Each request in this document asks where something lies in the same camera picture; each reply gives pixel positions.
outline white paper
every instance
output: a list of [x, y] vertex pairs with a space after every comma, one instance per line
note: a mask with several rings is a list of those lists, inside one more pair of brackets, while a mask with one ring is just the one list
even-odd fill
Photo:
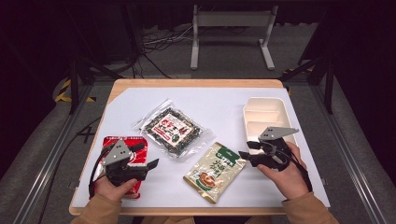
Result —
[[[289, 95], [280, 88], [130, 88], [115, 98], [107, 107], [97, 140], [87, 159], [79, 187], [71, 207], [84, 207], [89, 201], [88, 185], [95, 161], [100, 155], [106, 136], [139, 136], [133, 127], [149, 111], [171, 99], [175, 107], [202, 126], [211, 129], [219, 142], [235, 153], [248, 151], [243, 117], [243, 107], [250, 97], [270, 97], [283, 101], [289, 116], [290, 126], [300, 131], [294, 134], [302, 159], [308, 167], [315, 195], [330, 207], [329, 200], [318, 175], [295, 115]], [[282, 207], [285, 198], [275, 184], [248, 162], [233, 183], [223, 192], [216, 204], [205, 200], [183, 180], [183, 175], [205, 153], [185, 162], [172, 161], [161, 152], [160, 147], [148, 140], [147, 162], [160, 159], [158, 166], [148, 172], [139, 192], [141, 198], [123, 200], [123, 207]]]

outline green label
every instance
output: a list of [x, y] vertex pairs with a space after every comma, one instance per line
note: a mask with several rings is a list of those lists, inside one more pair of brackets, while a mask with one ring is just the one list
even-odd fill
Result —
[[227, 165], [234, 167], [236, 161], [239, 160], [239, 155], [231, 151], [225, 146], [221, 146], [218, 153], [216, 153], [216, 157], [221, 161], [227, 163]]

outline snack bag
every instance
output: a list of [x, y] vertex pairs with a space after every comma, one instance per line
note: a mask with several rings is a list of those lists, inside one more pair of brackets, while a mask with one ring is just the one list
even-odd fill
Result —
[[149, 112], [134, 128], [177, 161], [186, 160], [216, 137], [211, 130], [175, 108], [169, 99]]
[[[148, 143], [147, 140], [144, 137], [141, 136], [128, 136], [128, 137], [120, 137], [120, 136], [108, 136], [105, 137], [103, 140], [103, 148], [105, 147], [112, 147], [112, 145], [116, 144], [119, 140], [123, 140], [125, 142], [125, 145], [127, 147], [132, 147], [137, 144], [143, 143], [145, 147], [143, 149], [140, 149], [131, 155], [131, 159], [129, 160], [128, 164], [136, 164], [136, 163], [145, 163], [146, 158], [148, 155]], [[101, 174], [103, 172], [103, 159], [106, 156], [104, 156], [97, 168], [97, 173]], [[140, 193], [138, 193], [140, 185], [142, 181], [138, 181], [136, 185], [134, 185], [125, 195], [124, 198], [128, 199], [138, 199], [140, 198]]]
[[246, 161], [238, 154], [220, 143], [215, 143], [183, 179], [205, 199], [216, 203], [245, 164]]

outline plastic container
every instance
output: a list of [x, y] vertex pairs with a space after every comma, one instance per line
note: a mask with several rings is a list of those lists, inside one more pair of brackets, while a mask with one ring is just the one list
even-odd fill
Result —
[[[277, 98], [252, 97], [244, 106], [245, 130], [247, 141], [258, 141], [258, 136], [267, 127], [292, 128], [283, 101]], [[294, 134], [283, 137], [285, 141], [296, 144]]]

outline metal frame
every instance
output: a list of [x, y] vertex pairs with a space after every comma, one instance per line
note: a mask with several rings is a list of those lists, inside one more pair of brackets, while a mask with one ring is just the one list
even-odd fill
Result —
[[51, 179], [51, 176], [54, 175], [56, 163], [62, 157], [63, 152], [66, 150], [66, 138], [68, 137], [71, 128], [73, 127], [76, 119], [78, 117], [79, 112], [84, 106], [85, 99], [89, 96], [91, 92], [92, 86], [84, 86], [82, 90], [82, 94], [80, 95], [79, 101], [82, 104], [78, 104], [75, 110], [75, 113], [70, 114], [67, 118], [67, 121], [62, 128], [61, 133], [58, 136], [58, 139], [55, 142], [51, 152], [49, 153], [47, 160], [45, 161], [43, 167], [40, 170], [37, 178], [35, 179], [35, 183], [31, 187], [29, 194], [26, 196], [23, 205], [21, 206], [20, 211], [15, 217], [13, 223], [21, 224], [27, 223], [30, 215], [32, 215], [35, 206], [40, 199], [41, 194], [43, 193], [47, 183]]
[[199, 54], [199, 26], [264, 26], [265, 37], [259, 39], [262, 55], [268, 70], [275, 70], [274, 62], [268, 49], [268, 41], [276, 18], [277, 6], [271, 11], [199, 11], [198, 6], [194, 5], [192, 29], [192, 52], [191, 52], [191, 70], [198, 69]]
[[361, 197], [361, 201], [364, 204], [364, 207], [367, 210], [367, 214], [370, 216], [370, 219], [373, 223], [388, 223], [384, 214], [381, 212], [381, 208], [375, 200], [375, 196], [370, 190], [369, 183], [364, 175], [364, 172], [359, 167], [358, 163], [354, 159], [354, 155], [352, 154], [350, 147], [345, 139], [342, 131], [335, 120], [332, 114], [328, 113], [328, 108], [326, 105], [322, 103], [323, 98], [326, 96], [320, 90], [319, 86], [311, 86], [311, 91], [320, 106], [320, 109], [325, 116], [327, 123], [329, 124], [333, 136], [338, 144], [338, 150], [343, 159], [344, 164], [346, 165], [347, 170], [349, 171], [350, 177], [355, 185], [359, 196]]

